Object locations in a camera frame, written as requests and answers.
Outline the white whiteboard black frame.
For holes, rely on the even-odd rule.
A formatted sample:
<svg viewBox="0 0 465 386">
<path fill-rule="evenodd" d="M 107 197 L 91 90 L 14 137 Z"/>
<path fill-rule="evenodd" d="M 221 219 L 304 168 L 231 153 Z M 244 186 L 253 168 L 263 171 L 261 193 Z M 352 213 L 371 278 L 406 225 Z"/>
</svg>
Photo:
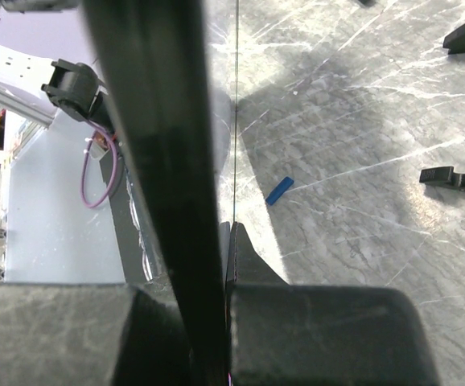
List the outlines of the white whiteboard black frame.
<svg viewBox="0 0 465 386">
<path fill-rule="evenodd" d="M 148 384 L 226 385 L 238 2 L 85 1 L 144 252 Z"/>
</svg>

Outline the blue marker cap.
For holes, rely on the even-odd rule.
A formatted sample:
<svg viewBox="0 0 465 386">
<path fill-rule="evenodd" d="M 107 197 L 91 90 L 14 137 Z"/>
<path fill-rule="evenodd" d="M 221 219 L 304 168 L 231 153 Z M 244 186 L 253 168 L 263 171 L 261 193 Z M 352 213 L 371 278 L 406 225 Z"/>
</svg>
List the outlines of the blue marker cap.
<svg viewBox="0 0 465 386">
<path fill-rule="evenodd" d="M 294 185 L 294 180 L 290 177 L 282 179 L 278 185 L 265 198 L 265 203 L 269 206 L 274 205 L 282 195 Z"/>
</svg>

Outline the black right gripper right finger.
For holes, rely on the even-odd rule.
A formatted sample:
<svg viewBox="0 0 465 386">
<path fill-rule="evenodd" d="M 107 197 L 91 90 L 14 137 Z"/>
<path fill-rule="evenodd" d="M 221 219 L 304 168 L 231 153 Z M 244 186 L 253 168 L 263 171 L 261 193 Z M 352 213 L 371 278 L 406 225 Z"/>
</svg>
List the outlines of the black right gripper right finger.
<svg viewBox="0 0 465 386">
<path fill-rule="evenodd" d="M 234 385 L 438 385 L 417 310 L 381 287 L 290 285 L 232 226 L 229 379 Z"/>
</svg>

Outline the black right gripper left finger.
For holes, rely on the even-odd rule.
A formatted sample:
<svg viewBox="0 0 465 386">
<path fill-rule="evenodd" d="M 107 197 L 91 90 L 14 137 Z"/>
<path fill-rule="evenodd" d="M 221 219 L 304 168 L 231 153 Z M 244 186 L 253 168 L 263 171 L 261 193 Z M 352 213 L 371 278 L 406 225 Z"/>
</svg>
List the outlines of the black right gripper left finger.
<svg viewBox="0 0 465 386">
<path fill-rule="evenodd" d="M 173 302 L 131 285 L 0 283 L 0 385 L 189 385 Z"/>
</svg>

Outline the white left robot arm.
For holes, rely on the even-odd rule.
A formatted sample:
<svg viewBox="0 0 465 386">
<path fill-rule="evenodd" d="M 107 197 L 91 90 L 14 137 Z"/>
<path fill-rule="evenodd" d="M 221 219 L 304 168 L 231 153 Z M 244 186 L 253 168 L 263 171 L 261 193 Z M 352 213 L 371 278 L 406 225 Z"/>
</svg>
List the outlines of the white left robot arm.
<svg viewBox="0 0 465 386">
<path fill-rule="evenodd" d="M 47 13 L 74 10 L 78 1 L 0 1 L 0 10 L 12 13 Z M 87 64 L 73 64 L 58 59 L 50 80 L 40 89 L 48 100 L 75 121 L 86 121 L 112 133 L 114 131 L 106 106 L 104 84 Z"/>
</svg>

